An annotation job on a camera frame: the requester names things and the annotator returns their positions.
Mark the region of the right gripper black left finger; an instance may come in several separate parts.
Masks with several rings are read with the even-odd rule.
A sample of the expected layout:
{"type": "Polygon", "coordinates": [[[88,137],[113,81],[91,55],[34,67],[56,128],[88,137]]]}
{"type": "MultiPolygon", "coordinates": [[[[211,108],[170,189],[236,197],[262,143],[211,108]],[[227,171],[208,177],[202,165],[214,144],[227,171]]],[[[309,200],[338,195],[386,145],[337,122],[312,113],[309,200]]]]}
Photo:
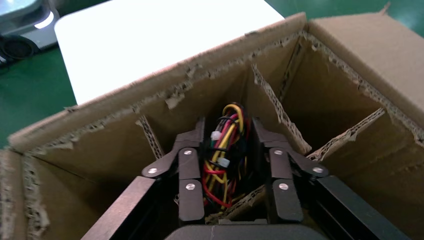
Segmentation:
{"type": "Polygon", "coordinates": [[[178,218],[180,223],[204,223],[205,210],[201,183],[201,156],[205,118],[200,117],[194,129],[176,136],[170,152],[146,166],[141,174],[150,179],[178,173],[178,218]]]}

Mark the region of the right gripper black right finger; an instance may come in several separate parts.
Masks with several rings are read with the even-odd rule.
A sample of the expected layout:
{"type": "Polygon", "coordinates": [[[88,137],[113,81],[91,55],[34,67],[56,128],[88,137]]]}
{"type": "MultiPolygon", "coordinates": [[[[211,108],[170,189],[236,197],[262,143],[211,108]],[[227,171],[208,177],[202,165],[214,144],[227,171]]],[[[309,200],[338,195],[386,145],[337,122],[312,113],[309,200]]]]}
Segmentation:
{"type": "Polygon", "coordinates": [[[285,135],[267,130],[257,117],[254,117],[251,123],[251,155],[258,173],[265,179],[268,223],[302,222],[304,214],[295,177],[311,181],[327,177],[328,169],[296,152],[285,135]]]}

